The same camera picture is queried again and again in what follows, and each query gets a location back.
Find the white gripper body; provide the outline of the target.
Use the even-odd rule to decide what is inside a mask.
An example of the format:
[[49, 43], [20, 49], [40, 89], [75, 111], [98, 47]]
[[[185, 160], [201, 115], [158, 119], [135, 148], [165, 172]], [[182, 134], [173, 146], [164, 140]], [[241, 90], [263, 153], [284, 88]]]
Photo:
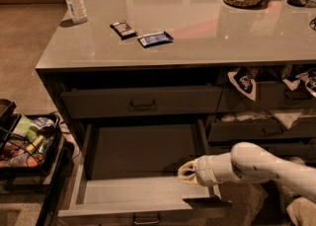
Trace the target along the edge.
[[230, 154], [204, 155], [197, 159], [197, 182], [204, 187], [213, 187], [229, 181], [231, 176]]

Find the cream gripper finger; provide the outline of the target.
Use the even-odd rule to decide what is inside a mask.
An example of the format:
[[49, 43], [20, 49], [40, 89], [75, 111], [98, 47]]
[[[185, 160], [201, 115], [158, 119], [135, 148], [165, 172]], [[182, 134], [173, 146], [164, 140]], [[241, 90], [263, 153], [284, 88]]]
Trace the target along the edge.
[[190, 184], [190, 185], [197, 185], [198, 184], [196, 174], [190, 174], [190, 175], [180, 174], [179, 179], [187, 184]]
[[194, 159], [191, 160], [187, 163], [185, 163], [184, 165], [182, 165], [179, 170], [178, 170], [178, 174], [179, 175], [192, 175], [197, 171], [197, 163], [198, 160]]

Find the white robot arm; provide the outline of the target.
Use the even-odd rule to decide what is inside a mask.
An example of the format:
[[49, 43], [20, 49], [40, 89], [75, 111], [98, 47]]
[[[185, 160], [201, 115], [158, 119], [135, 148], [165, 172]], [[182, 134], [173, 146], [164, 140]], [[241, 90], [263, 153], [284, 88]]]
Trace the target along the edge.
[[203, 155], [182, 165], [178, 178], [191, 185], [214, 187], [231, 182], [275, 181], [316, 202], [316, 169], [283, 160], [249, 142], [234, 145], [230, 152]]

